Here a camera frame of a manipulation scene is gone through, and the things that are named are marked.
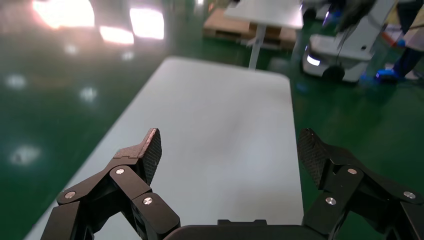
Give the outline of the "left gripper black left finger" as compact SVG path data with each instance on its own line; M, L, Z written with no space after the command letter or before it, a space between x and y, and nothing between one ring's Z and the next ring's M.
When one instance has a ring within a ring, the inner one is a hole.
M44 240L92 240L121 213L143 240L163 240L181 226L179 216L151 188L162 156L161 134L120 149L100 172L61 192L42 233Z

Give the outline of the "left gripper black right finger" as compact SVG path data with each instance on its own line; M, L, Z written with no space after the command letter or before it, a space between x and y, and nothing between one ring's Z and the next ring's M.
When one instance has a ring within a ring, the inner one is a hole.
M297 139L298 159L321 194L302 225L334 240L348 214L363 217L386 240L424 237L424 197L367 168L345 148L324 143L311 129Z

